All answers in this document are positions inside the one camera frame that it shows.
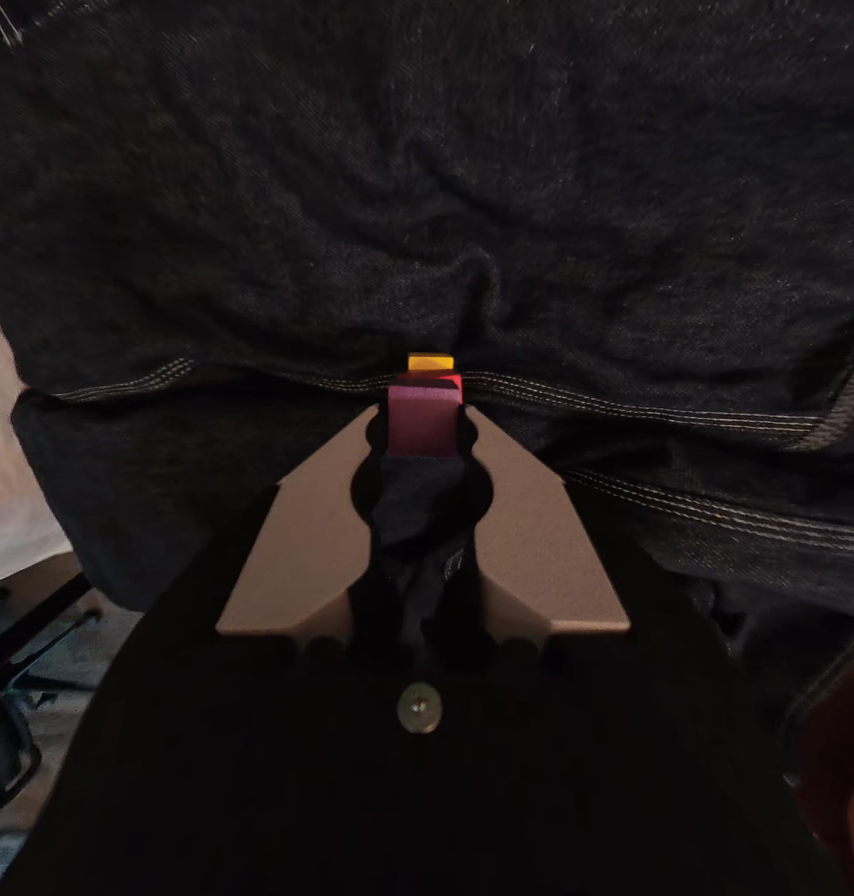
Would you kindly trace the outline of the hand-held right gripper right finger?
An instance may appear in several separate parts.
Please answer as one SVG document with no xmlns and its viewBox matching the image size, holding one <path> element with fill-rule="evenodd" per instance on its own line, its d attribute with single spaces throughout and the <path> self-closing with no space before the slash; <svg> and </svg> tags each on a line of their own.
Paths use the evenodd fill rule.
<svg viewBox="0 0 854 896">
<path fill-rule="evenodd" d="M 499 644 L 623 634 L 630 621 L 564 481 L 473 406 L 492 499 L 474 529 L 483 624 Z"/>
</svg>

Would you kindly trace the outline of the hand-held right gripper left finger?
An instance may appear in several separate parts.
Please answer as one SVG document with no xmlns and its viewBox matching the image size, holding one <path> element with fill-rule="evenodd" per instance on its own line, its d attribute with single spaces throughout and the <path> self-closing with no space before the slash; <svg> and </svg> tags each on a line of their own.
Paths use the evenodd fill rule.
<svg viewBox="0 0 854 896">
<path fill-rule="evenodd" d="M 353 637 L 350 588 L 365 575 L 371 530 L 353 502 L 353 478 L 371 453 L 378 407 L 284 476 L 215 630 L 282 636 L 296 644 Z"/>
</svg>

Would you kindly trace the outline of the purple wooden block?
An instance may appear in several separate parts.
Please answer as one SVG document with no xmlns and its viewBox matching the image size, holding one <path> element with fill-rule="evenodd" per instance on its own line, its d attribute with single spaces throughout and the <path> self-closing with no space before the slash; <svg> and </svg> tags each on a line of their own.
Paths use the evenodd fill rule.
<svg viewBox="0 0 854 896">
<path fill-rule="evenodd" d="M 388 455 L 395 458 L 450 458 L 458 454 L 461 405 L 453 392 L 388 388 Z"/>
</svg>

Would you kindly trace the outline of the red wooden block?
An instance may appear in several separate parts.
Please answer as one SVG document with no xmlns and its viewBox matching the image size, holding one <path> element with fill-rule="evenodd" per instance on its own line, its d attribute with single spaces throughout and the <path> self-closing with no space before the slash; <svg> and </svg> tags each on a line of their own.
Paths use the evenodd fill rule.
<svg viewBox="0 0 854 896">
<path fill-rule="evenodd" d="M 399 386 L 424 390 L 432 390 L 438 392 L 453 392 L 454 400 L 461 405 L 464 402 L 463 377 L 454 370 L 414 370 L 407 371 L 397 377 L 396 383 Z"/>
</svg>

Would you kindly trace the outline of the dark denim pants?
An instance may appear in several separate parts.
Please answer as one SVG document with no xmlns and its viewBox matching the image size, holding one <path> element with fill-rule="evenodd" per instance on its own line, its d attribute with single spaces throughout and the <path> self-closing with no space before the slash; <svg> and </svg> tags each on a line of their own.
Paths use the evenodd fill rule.
<svg viewBox="0 0 854 896">
<path fill-rule="evenodd" d="M 854 663 L 854 2 L 0 2 L 0 325 L 124 606 L 439 351 L 792 774 Z"/>
</svg>

